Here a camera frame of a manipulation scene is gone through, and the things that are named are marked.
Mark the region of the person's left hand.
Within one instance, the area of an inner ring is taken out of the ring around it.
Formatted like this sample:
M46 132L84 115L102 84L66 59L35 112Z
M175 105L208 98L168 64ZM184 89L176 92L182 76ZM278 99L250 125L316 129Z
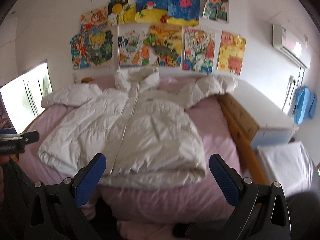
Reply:
M0 165L8 163L10 157L8 155L1 155L0 157ZM3 168L0 168L0 203L4 200L4 173Z

